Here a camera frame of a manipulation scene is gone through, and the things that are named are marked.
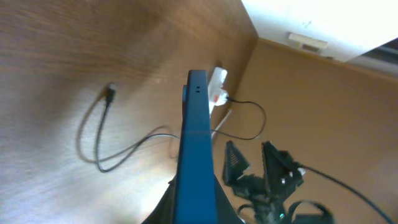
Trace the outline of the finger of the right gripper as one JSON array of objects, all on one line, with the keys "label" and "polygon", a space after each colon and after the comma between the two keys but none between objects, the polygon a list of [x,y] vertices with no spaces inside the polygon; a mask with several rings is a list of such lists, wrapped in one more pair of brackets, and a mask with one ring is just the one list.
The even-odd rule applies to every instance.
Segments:
[{"label": "finger of the right gripper", "polygon": [[287,199],[295,190],[295,162],[292,156],[266,141],[262,143],[262,160],[268,192],[277,199]]},{"label": "finger of the right gripper", "polygon": [[249,167],[249,162],[234,142],[226,143],[222,179],[225,185],[234,184]]}]

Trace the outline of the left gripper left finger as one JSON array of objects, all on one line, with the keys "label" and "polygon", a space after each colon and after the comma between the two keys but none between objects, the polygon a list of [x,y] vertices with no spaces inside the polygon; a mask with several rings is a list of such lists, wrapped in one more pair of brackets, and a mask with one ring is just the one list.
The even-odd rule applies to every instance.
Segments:
[{"label": "left gripper left finger", "polygon": [[175,198],[175,179],[168,182],[168,187],[159,203],[142,224],[171,224]]}]

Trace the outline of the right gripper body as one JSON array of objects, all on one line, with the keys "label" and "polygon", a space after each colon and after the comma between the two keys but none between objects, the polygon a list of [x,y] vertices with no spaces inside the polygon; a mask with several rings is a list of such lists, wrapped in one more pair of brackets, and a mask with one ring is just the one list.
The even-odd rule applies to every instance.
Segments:
[{"label": "right gripper body", "polygon": [[[295,190],[303,184],[304,174],[305,171],[295,165]],[[237,213],[241,213],[245,208],[252,209],[256,215],[285,215],[287,213],[284,208],[286,199],[272,197],[267,190],[264,175],[258,177],[254,174],[243,174],[234,184],[231,184],[231,188],[235,196],[249,201],[239,206]]]}]

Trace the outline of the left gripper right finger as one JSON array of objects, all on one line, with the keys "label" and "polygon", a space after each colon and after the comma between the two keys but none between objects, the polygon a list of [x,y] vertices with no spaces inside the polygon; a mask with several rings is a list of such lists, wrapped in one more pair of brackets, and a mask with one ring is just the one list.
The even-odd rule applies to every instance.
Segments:
[{"label": "left gripper right finger", "polygon": [[218,224],[243,224],[244,222],[236,214],[216,176],[214,179]]}]

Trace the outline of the blue Samsung Galaxy smartphone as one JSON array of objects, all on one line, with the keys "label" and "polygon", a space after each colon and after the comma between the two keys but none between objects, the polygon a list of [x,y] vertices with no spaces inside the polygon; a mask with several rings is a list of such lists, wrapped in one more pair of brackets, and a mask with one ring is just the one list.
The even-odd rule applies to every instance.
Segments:
[{"label": "blue Samsung Galaxy smartphone", "polygon": [[190,70],[183,88],[183,121],[172,222],[218,222],[204,70]]}]

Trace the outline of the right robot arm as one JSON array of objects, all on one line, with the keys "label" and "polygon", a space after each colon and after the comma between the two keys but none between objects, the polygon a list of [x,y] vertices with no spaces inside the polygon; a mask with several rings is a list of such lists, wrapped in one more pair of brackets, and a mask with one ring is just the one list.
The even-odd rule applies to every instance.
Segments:
[{"label": "right robot arm", "polygon": [[249,162],[232,141],[226,143],[222,179],[237,197],[248,200],[245,208],[254,211],[258,223],[310,224],[334,223],[329,209],[324,205],[300,200],[287,210],[284,202],[303,184],[304,171],[287,151],[280,151],[271,142],[262,143],[262,177],[245,175]]}]

